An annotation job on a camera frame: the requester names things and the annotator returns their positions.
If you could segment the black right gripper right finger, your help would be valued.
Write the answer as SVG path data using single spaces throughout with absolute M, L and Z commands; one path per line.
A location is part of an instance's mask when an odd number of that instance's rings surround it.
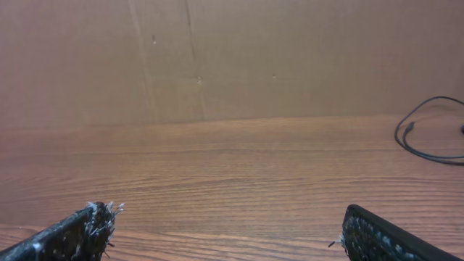
M 334 244 L 351 261 L 463 261 L 357 204 L 347 207 Z

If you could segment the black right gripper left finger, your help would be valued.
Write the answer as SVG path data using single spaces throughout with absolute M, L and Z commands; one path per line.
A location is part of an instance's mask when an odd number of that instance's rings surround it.
M 100 261 L 123 211 L 110 202 L 89 202 L 65 219 L 1 251 L 1 261 Z

